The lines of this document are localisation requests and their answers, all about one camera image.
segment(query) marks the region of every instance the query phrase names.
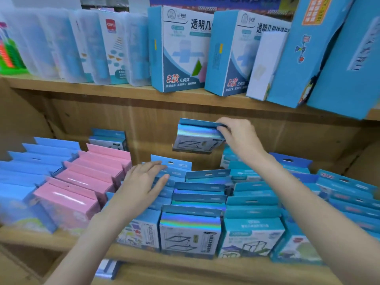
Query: left hand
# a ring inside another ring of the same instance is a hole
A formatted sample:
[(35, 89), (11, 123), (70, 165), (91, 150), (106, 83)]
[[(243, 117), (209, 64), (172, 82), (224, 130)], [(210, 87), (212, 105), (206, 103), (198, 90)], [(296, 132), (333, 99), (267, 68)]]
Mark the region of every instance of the left hand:
[(161, 165), (161, 161), (132, 167), (106, 209), (112, 211), (112, 216), (123, 217), (125, 226), (128, 225), (153, 203), (165, 186), (169, 174), (162, 176), (152, 188), (154, 178), (165, 168), (167, 166)]

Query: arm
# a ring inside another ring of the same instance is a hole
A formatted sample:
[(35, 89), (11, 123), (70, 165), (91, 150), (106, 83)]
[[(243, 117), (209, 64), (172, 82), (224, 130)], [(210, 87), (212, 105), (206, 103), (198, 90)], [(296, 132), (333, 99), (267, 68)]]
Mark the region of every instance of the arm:
[(245, 164), (273, 189), (324, 262), (343, 284), (379, 284), (380, 242), (316, 196), (265, 152), (248, 120), (222, 117), (218, 127)]
[(109, 205), (90, 221), (45, 285), (90, 285), (96, 270), (122, 229), (156, 199), (169, 175), (159, 179), (151, 190), (155, 176), (164, 168), (160, 161), (133, 167), (110, 200)]

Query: hand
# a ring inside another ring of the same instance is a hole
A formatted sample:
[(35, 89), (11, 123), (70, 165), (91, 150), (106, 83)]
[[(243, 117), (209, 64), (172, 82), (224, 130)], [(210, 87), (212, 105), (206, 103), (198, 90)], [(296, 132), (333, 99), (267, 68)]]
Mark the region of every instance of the hand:
[(223, 134), (232, 151), (245, 164), (251, 166), (254, 158), (267, 155), (249, 120), (222, 117), (217, 122), (228, 127), (227, 129), (219, 126), (217, 129)]
[(109, 201), (106, 208), (109, 209), (108, 212), (111, 212), (114, 218), (122, 217), (123, 224), (126, 226), (157, 198), (168, 181), (169, 174), (162, 176), (153, 188), (152, 184), (156, 175), (165, 168), (167, 166), (161, 165), (161, 161), (147, 162), (132, 167), (119, 190)]

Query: wooden shelf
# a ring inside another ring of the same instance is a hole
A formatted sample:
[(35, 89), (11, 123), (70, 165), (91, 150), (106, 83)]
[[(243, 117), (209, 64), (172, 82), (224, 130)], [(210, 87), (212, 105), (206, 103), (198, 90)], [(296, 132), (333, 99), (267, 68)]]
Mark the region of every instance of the wooden shelf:
[[(46, 81), (29, 74), (3, 76), (3, 78), (5, 78), (8, 81), (10, 87), (16, 89), (151, 100), (181, 104), (208, 105), (272, 112), (338, 116), (334, 113), (307, 107), (306, 105), (293, 109), (271, 102), (262, 102), (248, 98), (244, 94), (238, 94), (229, 97), (220, 97), (210, 92), (207, 92), (204, 89), (161, 93), (155, 90), (155, 88), (153, 88), (152, 86), (133, 87), (128, 84), (108, 86), (98, 86), (95, 84), (71, 84), (65, 82), (64, 80)], [(371, 110), (371, 112), (368, 114), (367, 119), (380, 120), (380, 109)]]
[[(0, 242), (65, 252), (74, 246), (76, 237), (60, 230), (50, 235), (3, 226), (0, 228)], [(257, 284), (341, 284), (330, 269), (325, 266), (272, 263), (268, 258), (260, 257), (203, 260), (167, 256), (121, 244), (113, 244), (108, 250), (106, 258), (154, 268), (176, 269), (178, 272), (191, 273), (196, 271), (207, 276), (214, 274)]]

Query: orange label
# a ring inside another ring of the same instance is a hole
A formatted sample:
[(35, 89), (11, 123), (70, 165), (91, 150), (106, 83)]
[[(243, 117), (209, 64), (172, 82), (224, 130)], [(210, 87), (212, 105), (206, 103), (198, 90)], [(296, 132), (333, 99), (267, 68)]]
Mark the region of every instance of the orange label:
[(310, 0), (302, 25), (320, 25), (330, 7), (331, 0)]

